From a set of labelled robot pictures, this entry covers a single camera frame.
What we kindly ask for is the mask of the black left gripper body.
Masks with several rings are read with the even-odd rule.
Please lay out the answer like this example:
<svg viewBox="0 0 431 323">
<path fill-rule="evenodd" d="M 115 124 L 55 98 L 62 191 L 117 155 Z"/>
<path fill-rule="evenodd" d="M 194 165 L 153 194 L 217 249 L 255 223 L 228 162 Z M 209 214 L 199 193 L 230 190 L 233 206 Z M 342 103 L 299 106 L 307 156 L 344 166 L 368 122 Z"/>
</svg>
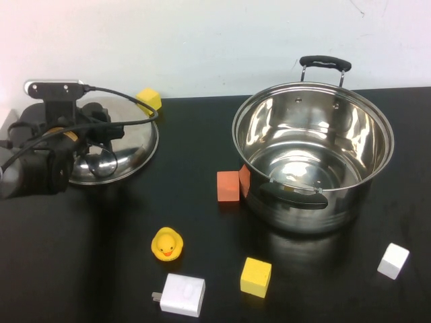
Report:
<svg viewBox="0 0 431 323">
<path fill-rule="evenodd" d="M 65 117 L 60 116 L 46 122 L 43 130 L 42 147 L 49 149 L 56 159 L 65 159 L 74 162 L 78 156 L 82 156 L 89 151 L 87 135 L 88 129 L 68 130 L 65 129 L 87 124 L 88 120 L 81 116 Z"/>
</svg>

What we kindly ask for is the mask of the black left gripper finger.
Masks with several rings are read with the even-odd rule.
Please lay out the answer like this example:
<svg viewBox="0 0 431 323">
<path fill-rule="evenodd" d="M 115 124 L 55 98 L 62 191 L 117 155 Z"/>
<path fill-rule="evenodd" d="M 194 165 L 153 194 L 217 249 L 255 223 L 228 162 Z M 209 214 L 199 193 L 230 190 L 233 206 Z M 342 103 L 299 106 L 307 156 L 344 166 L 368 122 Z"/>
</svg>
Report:
<svg viewBox="0 0 431 323">
<path fill-rule="evenodd" d="M 93 142 L 110 142 L 123 138 L 123 126 L 92 128 L 88 131 L 88 140 Z"/>
<path fill-rule="evenodd" d="M 108 110 L 98 102 L 90 102 L 81 107 L 81 118 L 89 123 L 109 123 Z"/>
</svg>

